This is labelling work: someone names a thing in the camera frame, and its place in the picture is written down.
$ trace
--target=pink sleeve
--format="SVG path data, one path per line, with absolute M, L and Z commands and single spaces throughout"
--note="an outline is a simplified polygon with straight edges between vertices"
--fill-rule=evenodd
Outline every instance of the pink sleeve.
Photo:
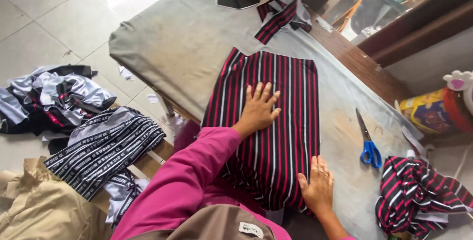
M 197 140 L 174 154 L 126 211 L 111 240 L 175 229 L 198 210 L 207 187 L 241 142 L 233 128 L 202 128 Z

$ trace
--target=blue scissors handle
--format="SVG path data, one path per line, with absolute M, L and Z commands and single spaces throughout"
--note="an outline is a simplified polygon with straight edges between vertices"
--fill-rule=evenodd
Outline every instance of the blue scissors handle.
M 380 168 L 382 164 L 381 153 L 372 141 L 365 140 L 363 143 L 363 152 L 359 159 L 363 163 L 371 163 L 374 168 Z

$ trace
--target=person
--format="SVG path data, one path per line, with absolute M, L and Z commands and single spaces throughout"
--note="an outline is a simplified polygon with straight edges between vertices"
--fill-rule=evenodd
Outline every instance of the person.
M 271 84 L 246 90 L 239 122 L 231 128 L 202 128 L 198 138 L 176 152 L 152 178 L 121 219 L 111 240 L 266 239 L 289 240 L 287 231 L 264 218 L 254 199 L 223 186 L 216 178 L 240 142 L 267 128 L 281 109 L 273 111 L 277 91 Z M 299 173 L 298 181 L 308 208 L 322 224 L 329 240 L 354 240 L 332 210 L 334 177 L 322 156 L 311 159 L 310 182 Z

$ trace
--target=left hand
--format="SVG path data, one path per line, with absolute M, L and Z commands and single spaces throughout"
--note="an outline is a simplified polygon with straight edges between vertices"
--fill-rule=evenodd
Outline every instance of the left hand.
M 276 108 L 271 112 L 272 106 L 278 100 L 281 92 L 275 92 L 268 100 L 271 83 L 268 82 L 266 86 L 264 86 L 263 93 L 261 93 L 262 88 L 263 83 L 259 82 L 253 96 L 251 95 L 251 86 L 249 85 L 246 88 L 245 107 L 240 120 L 232 127 L 240 133 L 242 139 L 245 139 L 258 130 L 267 128 L 281 112 L 281 108 Z

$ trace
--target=scissors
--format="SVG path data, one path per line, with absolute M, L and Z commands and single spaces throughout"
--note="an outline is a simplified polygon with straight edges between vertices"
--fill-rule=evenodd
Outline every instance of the scissors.
M 363 152 L 361 153 L 359 159 L 364 163 L 371 163 L 374 168 L 380 168 L 382 164 L 381 153 L 379 153 L 378 148 L 371 140 L 368 129 L 366 129 L 365 122 L 363 121 L 363 117 L 361 117 L 358 108 L 356 109 L 356 115 L 358 116 L 358 123 L 363 133 L 364 139 Z

